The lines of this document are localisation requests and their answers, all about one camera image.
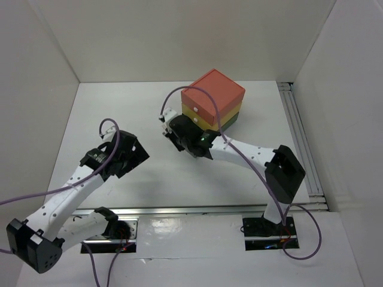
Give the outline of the yellow drawer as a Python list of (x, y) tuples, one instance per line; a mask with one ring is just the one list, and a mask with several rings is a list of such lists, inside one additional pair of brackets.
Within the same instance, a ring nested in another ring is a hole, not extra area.
[[(233, 108), (230, 112), (228, 112), (225, 116), (221, 117), (221, 125), (227, 122), (230, 118), (232, 118), (237, 112), (240, 112), (242, 103), (239, 103), (235, 108)], [(196, 112), (192, 111), (185, 104), (181, 104), (182, 112), (185, 116), (188, 116), (192, 122), (194, 122), (197, 126), (199, 126), (202, 130), (215, 130), (219, 131), (218, 124), (215, 123), (213, 126), (210, 125), (207, 121), (205, 121), (201, 116), (197, 115)]]

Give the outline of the green bottom drawer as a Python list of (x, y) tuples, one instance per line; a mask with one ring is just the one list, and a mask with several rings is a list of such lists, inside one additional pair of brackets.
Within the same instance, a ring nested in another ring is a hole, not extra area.
[(238, 119), (239, 112), (237, 112), (232, 118), (230, 118), (227, 122), (225, 122), (222, 126), (221, 129), (222, 131), (226, 131), (230, 126), (232, 126), (236, 120)]

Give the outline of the red top drawer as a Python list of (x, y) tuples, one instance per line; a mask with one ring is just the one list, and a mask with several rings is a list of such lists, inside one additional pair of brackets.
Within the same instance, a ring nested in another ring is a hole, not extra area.
[(181, 102), (213, 126), (217, 122), (216, 112), (225, 116), (242, 103), (244, 95), (245, 88), (212, 69), (181, 91)]

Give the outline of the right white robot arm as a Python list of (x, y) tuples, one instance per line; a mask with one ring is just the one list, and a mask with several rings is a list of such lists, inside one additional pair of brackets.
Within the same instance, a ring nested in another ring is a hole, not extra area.
[(254, 146), (214, 130), (202, 130), (189, 117), (163, 115), (164, 135), (179, 151), (194, 158), (225, 161), (253, 170), (271, 196), (261, 220), (262, 230), (275, 234), (286, 224), (287, 212), (306, 172), (292, 150)]

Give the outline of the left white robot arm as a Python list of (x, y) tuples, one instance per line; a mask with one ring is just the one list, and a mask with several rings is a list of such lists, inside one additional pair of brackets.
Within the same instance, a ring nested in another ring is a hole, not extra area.
[(43, 274), (58, 262), (63, 252), (91, 237), (110, 239), (121, 235), (127, 239), (129, 225), (106, 207), (98, 207), (73, 222), (68, 220), (109, 177), (121, 178), (148, 158), (135, 135), (123, 130), (114, 132), (111, 141), (85, 154), (64, 184), (64, 191), (55, 194), (26, 219), (13, 219), (7, 225), (10, 252)]

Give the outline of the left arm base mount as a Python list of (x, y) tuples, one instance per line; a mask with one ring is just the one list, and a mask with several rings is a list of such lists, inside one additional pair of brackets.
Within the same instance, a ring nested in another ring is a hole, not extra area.
[(121, 250), (123, 254), (136, 252), (138, 234), (138, 218), (120, 218), (119, 228), (111, 237), (101, 235), (85, 240), (85, 244), (93, 254), (114, 254)]

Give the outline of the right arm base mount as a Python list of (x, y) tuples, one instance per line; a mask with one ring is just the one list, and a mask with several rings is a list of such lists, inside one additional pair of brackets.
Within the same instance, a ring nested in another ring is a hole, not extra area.
[(243, 218), (240, 231), (244, 234), (246, 251), (299, 249), (294, 219), (288, 216), (286, 226), (268, 222), (263, 217)]

